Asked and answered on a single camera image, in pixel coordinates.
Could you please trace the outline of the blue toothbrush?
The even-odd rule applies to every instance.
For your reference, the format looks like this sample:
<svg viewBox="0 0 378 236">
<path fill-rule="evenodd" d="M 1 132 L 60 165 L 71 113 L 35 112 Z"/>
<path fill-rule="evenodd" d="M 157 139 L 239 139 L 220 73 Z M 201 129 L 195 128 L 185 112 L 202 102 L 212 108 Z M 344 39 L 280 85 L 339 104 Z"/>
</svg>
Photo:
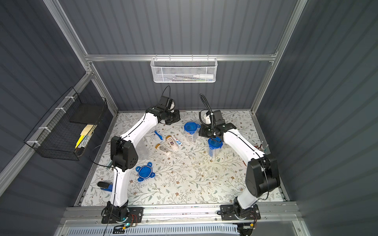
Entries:
<svg viewBox="0 0 378 236">
<path fill-rule="evenodd" d="M 163 140 L 163 136 L 160 133 L 158 133 L 156 130 L 154 131 L 154 133 L 159 137 L 160 140 Z"/>
</svg>

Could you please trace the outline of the small toothpaste tube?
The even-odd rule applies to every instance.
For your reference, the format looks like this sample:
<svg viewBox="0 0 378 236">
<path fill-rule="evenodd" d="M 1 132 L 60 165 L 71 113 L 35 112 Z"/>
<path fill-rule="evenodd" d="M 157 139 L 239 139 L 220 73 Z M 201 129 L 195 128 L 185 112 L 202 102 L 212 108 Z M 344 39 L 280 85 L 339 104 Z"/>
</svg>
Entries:
<svg viewBox="0 0 378 236">
<path fill-rule="evenodd" d="M 178 146 L 180 146 L 180 147 L 183 146 L 183 144 L 175 136 L 172 136 L 172 138 L 175 140 L 175 142 L 177 143 Z"/>
</svg>

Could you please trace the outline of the blue jar lid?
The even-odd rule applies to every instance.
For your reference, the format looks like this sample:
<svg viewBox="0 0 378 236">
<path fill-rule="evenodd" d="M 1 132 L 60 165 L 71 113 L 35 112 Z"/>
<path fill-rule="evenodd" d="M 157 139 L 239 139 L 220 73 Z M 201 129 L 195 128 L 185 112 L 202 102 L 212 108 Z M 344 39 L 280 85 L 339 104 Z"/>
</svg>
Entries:
<svg viewBox="0 0 378 236">
<path fill-rule="evenodd" d="M 144 166 L 137 166 L 136 167 L 137 175 L 138 175 L 138 182 L 142 182 L 149 178 L 154 178 L 156 174 L 153 171 L 153 164 L 152 162 L 148 162 Z"/>
</svg>

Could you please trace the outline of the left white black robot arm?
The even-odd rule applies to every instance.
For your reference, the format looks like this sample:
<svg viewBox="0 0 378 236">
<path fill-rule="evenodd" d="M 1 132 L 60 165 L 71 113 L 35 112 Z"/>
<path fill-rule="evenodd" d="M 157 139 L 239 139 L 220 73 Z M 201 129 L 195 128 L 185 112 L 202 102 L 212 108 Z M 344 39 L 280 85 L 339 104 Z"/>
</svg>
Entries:
<svg viewBox="0 0 378 236">
<path fill-rule="evenodd" d="M 159 122 L 171 125 L 180 121 L 179 110 L 168 111 L 157 106 L 147 109 L 142 118 L 126 133 L 114 136 L 110 141 L 114 181 L 106 216 L 116 222 L 128 219 L 128 188 L 130 175 L 138 162 L 136 147 L 142 138 Z"/>
</svg>

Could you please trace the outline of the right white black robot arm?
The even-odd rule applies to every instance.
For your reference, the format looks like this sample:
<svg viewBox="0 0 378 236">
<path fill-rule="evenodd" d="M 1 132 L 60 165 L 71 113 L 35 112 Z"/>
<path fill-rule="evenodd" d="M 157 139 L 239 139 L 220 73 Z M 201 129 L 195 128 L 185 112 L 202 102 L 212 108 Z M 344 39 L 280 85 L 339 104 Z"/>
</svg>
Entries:
<svg viewBox="0 0 378 236">
<path fill-rule="evenodd" d="M 280 186 L 277 160 L 272 154 L 265 154 L 253 146 L 234 124 L 226 123 L 220 110 L 208 111 L 205 117 L 199 112 L 199 121 L 199 136 L 219 139 L 230 146 L 247 166 L 246 189 L 234 199 L 233 209 L 223 212 L 223 215 L 233 213 L 239 219 L 246 218 L 259 197 Z"/>
</svg>

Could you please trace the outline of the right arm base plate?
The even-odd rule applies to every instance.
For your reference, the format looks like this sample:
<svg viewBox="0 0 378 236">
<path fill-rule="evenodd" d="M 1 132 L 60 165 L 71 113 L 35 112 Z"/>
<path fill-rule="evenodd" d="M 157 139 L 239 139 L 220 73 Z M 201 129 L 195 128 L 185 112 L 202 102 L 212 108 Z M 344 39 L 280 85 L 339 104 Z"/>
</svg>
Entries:
<svg viewBox="0 0 378 236">
<path fill-rule="evenodd" d="M 217 215 L 220 215 L 223 221 L 261 219 L 260 211 L 256 204 L 247 209 L 242 209 L 237 204 L 220 205 Z"/>
</svg>

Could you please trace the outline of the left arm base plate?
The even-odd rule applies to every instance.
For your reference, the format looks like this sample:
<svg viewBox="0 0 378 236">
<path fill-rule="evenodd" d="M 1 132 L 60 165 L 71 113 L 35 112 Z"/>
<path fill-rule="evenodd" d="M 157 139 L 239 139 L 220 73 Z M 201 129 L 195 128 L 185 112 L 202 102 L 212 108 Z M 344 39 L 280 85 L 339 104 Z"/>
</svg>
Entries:
<svg viewBox="0 0 378 236">
<path fill-rule="evenodd" d="M 107 206 L 102 212 L 102 224 L 126 224 L 126 223 L 141 223 L 143 217 L 143 207 L 115 207 Z"/>
</svg>

